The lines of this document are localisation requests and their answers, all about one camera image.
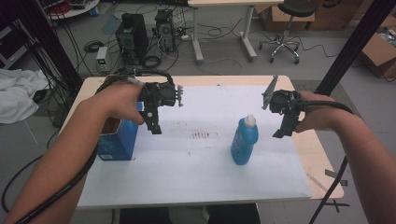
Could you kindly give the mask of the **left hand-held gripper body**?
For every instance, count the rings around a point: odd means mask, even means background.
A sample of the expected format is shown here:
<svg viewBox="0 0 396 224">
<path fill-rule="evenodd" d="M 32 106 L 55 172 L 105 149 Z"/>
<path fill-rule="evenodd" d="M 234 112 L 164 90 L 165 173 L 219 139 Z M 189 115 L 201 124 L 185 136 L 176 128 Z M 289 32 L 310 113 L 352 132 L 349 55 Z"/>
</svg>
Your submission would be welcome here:
<svg viewBox="0 0 396 224">
<path fill-rule="evenodd" d="M 143 102 L 145 106 L 174 106 L 178 102 L 181 103 L 183 87 L 170 82 L 147 82 L 144 84 L 138 101 Z"/>
</svg>

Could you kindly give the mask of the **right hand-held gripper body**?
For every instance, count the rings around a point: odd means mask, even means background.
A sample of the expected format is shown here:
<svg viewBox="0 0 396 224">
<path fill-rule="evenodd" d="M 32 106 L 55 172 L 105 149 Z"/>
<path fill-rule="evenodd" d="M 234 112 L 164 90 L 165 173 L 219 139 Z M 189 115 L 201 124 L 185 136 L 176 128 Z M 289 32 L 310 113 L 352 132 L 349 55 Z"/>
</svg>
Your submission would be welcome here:
<svg viewBox="0 0 396 224">
<path fill-rule="evenodd" d="M 274 75 L 272 81 L 262 94 L 262 109 L 270 109 L 272 113 L 289 114 L 296 111 L 301 94 L 297 91 L 275 90 L 278 75 Z"/>
</svg>

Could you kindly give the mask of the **blue carton box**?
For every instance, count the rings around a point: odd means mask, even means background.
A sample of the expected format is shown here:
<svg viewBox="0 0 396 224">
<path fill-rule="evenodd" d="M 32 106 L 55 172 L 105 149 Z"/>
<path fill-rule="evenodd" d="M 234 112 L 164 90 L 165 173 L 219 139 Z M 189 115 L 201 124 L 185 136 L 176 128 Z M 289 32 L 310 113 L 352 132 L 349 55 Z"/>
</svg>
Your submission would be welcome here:
<svg viewBox="0 0 396 224">
<path fill-rule="evenodd" d="M 102 161 L 130 161 L 139 125 L 128 119 L 108 118 L 98 140 Z"/>
</svg>

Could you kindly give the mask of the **blue bottle with white cap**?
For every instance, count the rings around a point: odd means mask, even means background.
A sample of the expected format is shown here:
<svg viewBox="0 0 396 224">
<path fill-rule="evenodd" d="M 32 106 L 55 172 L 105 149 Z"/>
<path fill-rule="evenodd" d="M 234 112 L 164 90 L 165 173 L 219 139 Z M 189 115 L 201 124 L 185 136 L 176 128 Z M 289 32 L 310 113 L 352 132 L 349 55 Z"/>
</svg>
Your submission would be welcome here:
<svg viewBox="0 0 396 224">
<path fill-rule="evenodd" d="M 248 114 L 238 121 L 238 126 L 231 144 L 231 154 L 233 161 L 237 165 L 248 163 L 258 138 L 259 132 L 256 119 L 252 114 Z"/>
</svg>

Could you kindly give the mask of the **person's right hand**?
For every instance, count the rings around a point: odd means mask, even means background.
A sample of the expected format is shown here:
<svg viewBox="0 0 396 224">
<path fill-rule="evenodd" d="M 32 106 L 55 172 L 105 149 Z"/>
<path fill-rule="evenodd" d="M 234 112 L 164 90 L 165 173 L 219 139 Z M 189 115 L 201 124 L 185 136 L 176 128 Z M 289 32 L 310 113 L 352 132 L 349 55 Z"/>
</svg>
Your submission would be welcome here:
<svg viewBox="0 0 396 224">
<path fill-rule="evenodd" d="M 301 91 L 301 96 L 306 101 L 326 101 L 333 102 L 333 98 L 310 91 Z M 304 119 L 300 121 L 296 128 L 296 133 L 308 130 L 331 130 L 334 121 L 333 116 L 336 108 L 327 105 L 311 105 L 305 110 Z"/>
</svg>

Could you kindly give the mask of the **person's left hand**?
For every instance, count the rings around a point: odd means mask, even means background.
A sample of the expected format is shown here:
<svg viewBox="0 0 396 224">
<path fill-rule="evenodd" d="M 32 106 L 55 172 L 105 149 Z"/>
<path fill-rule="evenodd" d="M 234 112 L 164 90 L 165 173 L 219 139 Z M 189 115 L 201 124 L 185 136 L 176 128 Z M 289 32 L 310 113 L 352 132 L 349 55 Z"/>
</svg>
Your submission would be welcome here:
<svg viewBox="0 0 396 224">
<path fill-rule="evenodd" d="M 145 121 L 139 114 L 136 103 L 142 87 L 132 83 L 115 83 L 97 94 L 109 118 L 128 119 L 138 125 Z"/>
</svg>

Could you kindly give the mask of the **large black computer tower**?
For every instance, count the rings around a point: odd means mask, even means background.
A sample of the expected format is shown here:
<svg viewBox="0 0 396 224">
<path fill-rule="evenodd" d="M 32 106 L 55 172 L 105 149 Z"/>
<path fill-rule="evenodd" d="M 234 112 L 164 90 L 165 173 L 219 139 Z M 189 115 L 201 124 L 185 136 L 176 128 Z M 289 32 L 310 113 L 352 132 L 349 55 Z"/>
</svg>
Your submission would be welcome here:
<svg viewBox="0 0 396 224">
<path fill-rule="evenodd" d="M 124 64 L 139 65 L 143 62 L 148 52 L 149 38 L 142 14 L 123 13 L 116 38 Z"/>
</svg>

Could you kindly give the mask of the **flat cardboard box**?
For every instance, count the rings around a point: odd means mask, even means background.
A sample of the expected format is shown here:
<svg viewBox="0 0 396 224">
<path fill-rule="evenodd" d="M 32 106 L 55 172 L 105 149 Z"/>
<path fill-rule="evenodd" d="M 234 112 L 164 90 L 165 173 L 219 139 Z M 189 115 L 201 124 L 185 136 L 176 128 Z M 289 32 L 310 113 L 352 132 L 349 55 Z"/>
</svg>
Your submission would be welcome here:
<svg viewBox="0 0 396 224">
<path fill-rule="evenodd" d="M 290 21 L 291 15 L 282 12 L 277 6 L 259 5 L 254 7 L 264 31 L 283 31 Z M 304 30 L 306 25 L 315 20 L 315 15 L 294 17 L 290 29 Z"/>
</svg>

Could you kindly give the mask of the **black metal stand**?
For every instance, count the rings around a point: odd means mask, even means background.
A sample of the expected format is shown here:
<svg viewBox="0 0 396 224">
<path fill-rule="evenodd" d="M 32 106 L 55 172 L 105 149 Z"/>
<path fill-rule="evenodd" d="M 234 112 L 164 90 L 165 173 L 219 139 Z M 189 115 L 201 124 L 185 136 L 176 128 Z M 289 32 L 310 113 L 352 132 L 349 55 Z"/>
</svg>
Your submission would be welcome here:
<svg viewBox="0 0 396 224">
<path fill-rule="evenodd" d="M 50 27 L 47 16 L 36 0 L 13 0 L 18 16 L 32 37 L 35 37 L 49 55 L 63 80 L 65 88 L 77 94 L 82 86 L 82 79 L 75 70 L 64 48 Z"/>
<path fill-rule="evenodd" d="M 396 7 L 396 0 L 374 0 L 343 46 L 315 93 L 330 96 L 354 60 L 369 42 L 388 14 Z"/>
</svg>

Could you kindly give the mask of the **black tape cross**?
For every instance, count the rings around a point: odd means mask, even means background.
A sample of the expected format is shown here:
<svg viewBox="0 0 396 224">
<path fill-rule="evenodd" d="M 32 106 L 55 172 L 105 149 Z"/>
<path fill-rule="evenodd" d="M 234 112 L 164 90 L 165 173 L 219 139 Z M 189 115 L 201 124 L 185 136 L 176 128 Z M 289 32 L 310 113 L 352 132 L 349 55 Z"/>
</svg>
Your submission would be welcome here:
<svg viewBox="0 0 396 224">
<path fill-rule="evenodd" d="M 349 207 L 348 203 L 339 203 L 336 200 L 327 201 L 325 205 L 332 206 L 337 213 L 340 213 L 343 207 Z"/>
</svg>

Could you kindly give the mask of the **black swivel stool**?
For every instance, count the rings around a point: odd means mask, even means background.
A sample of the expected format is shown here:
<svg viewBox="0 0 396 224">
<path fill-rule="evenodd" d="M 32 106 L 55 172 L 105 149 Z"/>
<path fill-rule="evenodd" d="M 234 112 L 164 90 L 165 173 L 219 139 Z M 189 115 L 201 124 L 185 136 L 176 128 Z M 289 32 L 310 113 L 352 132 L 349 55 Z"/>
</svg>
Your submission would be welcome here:
<svg viewBox="0 0 396 224">
<path fill-rule="evenodd" d="M 276 35 L 273 38 L 267 37 L 259 42 L 259 49 L 262 49 L 264 44 L 276 45 L 271 52 L 270 62 L 275 60 L 276 54 L 281 49 L 287 49 L 294 56 L 294 63 L 300 62 L 300 56 L 298 49 L 301 44 L 298 41 L 289 39 L 290 26 L 294 17 L 308 17 L 315 13 L 316 7 L 310 0 L 284 0 L 283 3 L 277 5 L 277 7 L 284 13 L 291 15 L 290 21 L 287 27 L 282 31 L 281 35 Z"/>
</svg>

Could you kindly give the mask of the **open cardboard box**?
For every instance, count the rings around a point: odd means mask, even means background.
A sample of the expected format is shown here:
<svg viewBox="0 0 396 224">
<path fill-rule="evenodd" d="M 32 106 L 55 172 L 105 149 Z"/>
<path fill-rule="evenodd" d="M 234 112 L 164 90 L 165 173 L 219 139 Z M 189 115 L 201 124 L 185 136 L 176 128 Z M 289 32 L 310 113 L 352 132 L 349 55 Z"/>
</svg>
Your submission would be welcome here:
<svg viewBox="0 0 396 224">
<path fill-rule="evenodd" d="M 380 78 L 396 78 L 396 16 L 387 16 L 362 50 L 363 59 Z"/>
</svg>

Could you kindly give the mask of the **white-legged desk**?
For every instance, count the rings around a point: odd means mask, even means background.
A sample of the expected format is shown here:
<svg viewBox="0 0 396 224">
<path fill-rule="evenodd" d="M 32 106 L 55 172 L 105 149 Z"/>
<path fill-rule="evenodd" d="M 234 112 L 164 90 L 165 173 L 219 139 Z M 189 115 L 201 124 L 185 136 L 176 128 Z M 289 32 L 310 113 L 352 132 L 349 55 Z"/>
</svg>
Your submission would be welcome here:
<svg viewBox="0 0 396 224">
<path fill-rule="evenodd" d="M 250 62 L 257 58 L 256 51 L 252 47 L 248 33 L 250 31 L 250 24 L 254 7 L 257 5 L 274 6 L 283 3 L 284 0 L 189 0 L 189 5 L 193 8 L 193 32 L 191 36 L 191 43 L 194 50 L 194 55 L 197 63 L 204 61 L 204 56 L 201 51 L 201 46 L 198 38 L 198 8 L 199 7 L 217 7 L 217 6 L 246 6 L 246 18 L 244 30 L 239 33 L 241 43 L 247 51 L 247 58 Z"/>
</svg>

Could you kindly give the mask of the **round white table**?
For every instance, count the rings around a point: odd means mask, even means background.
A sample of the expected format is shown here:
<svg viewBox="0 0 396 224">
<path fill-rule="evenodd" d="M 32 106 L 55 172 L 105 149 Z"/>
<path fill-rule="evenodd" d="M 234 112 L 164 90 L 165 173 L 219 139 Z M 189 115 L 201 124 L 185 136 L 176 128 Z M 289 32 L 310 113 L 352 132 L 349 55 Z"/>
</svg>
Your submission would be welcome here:
<svg viewBox="0 0 396 224">
<path fill-rule="evenodd" d="M 91 12 L 92 15 L 99 14 L 97 5 L 100 0 L 57 0 L 44 8 L 50 20 L 61 20 Z"/>
</svg>

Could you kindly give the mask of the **white cloth heap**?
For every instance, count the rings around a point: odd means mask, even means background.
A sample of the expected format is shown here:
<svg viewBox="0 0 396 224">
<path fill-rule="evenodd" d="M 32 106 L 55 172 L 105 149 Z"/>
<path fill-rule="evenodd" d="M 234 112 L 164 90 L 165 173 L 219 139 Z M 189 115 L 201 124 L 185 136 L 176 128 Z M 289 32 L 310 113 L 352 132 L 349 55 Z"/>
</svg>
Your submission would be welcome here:
<svg viewBox="0 0 396 224">
<path fill-rule="evenodd" d="M 33 100 L 35 94 L 48 87 L 41 70 L 0 68 L 0 123 L 12 124 L 32 116 L 39 108 Z"/>
</svg>

